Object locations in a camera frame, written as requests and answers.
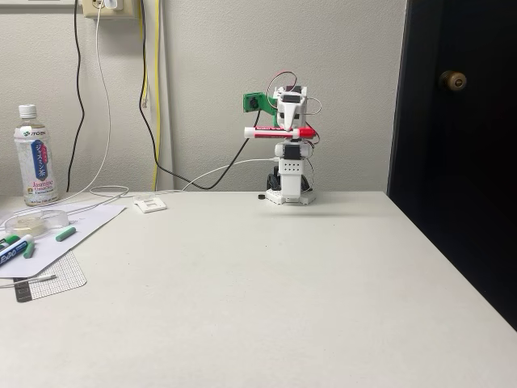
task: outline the small robot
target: small robot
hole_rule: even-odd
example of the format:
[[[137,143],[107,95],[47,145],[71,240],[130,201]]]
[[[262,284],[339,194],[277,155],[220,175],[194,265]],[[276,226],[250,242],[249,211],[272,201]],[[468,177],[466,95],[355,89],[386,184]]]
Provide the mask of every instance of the small robot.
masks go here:
[[[319,140],[317,132],[305,121],[308,99],[307,87],[296,85],[275,88],[272,97],[264,93],[244,95],[244,112],[261,110],[273,116],[271,127],[246,127],[244,137],[284,139],[275,146],[279,165],[267,177],[266,198],[278,205],[308,205],[316,198],[304,176],[305,159],[312,156],[317,144],[311,140]]]

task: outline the door knob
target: door knob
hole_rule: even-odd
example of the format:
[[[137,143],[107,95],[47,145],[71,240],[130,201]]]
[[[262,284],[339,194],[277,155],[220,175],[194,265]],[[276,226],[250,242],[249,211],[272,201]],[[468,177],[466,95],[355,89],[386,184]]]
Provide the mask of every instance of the door knob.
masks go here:
[[[462,91],[467,86],[467,78],[459,71],[448,70],[439,76],[439,85],[450,91]]]

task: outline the white wall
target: white wall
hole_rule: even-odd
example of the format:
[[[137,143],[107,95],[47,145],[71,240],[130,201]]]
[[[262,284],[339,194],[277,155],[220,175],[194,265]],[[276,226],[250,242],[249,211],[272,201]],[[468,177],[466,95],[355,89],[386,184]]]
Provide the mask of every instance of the white wall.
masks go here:
[[[162,71],[169,74],[175,171],[193,178],[225,165],[242,144],[244,126],[254,120],[253,113],[242,113],[242,94],[264,91],[275,72],[291,69],[323,102],[311,121],[323,138],[312,159],[317,188],[385,190],[406,0],[170,0],[163,5],[167,68]],[[107,125],[95,63],[95,21],[80,16],[78,29],[86,120],[74,163],[75,190],[97,171]],[[80,118],[73,32],[72,8],[0,9],[0,194],[21,191],[12,140],[21,103],[36,103],[52,132],[57,180],[65,187]],[[137,110],[142,71],[137,22],[101,21],[100,36],[113,134],[98,184],[148,190],[153,158]],[[263,114],[261,122],[270,117]],[[165,117],[162,131],[169,130]],[[167,142],[162,158],[170,166]],[[274,144],[252,140],[241,158],[271,157]],[[262,190],[271,168],[268,163],[235,167],[219,189]],[[161,188],[170,186],[160,177]]]
[[[385,190],[405,8],[406,0],[165,2],[176,171],[227,164],[254,120],[242,113],[242,94],[294,70],[323,103],[310,120],[323,139],[311,159],[317,188]],[[271,157],[274,144],[252,140],[242,158]],[[271,169],[235,167],[219,189],[264,189]]]
[[[72,191],[84,188],[98,170],[107,131],[107,109],[95,59],[95,21],[84,19],[81,8],[79,12],[81,89],[86,119],[74,161]],[[77,54],[73,13],[73,7],[0,8],[2,195],[21,195],[13,142],[21,103],[35,103],[40,119],[48,126],[57,182],[60,190],[65,190],[69,157],[81,117],[75,90]],[[99,36],[111,102],[112,135],[110,153],[97,184],[123,184],[134,190],[149,190],[153,175],[152,146],[137,109],[142,77],[138,22],[101,20]]]

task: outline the white paper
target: white paper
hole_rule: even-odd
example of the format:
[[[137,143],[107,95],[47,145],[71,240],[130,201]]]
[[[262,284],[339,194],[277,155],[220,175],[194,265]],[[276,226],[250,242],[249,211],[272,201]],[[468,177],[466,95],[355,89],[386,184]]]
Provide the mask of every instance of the white paper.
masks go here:
[[[84,207],[84,204],[62,205],[54,206],[53,209],[69,212],[70,210]],[[56,235],[60,230],[52,230],[50,234],[36,238],[34,255],[30,259],[25,259],[23,255],[18,255],[2,264],[0,266],[0,277],[34,276],[78,245],[102,225],[118,216],[124,208],[125,206],[123,205],[100,205],[91,210],[69,215],[70,224],[75,227],[77,232],[62,242],[56,241]]]

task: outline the dark door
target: dark door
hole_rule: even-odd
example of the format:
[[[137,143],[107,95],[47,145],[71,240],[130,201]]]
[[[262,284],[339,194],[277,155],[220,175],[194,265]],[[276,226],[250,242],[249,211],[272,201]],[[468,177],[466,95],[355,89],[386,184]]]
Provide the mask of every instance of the dark door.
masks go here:
[[[389,195],[517,329],[517,1],[407,19]]]

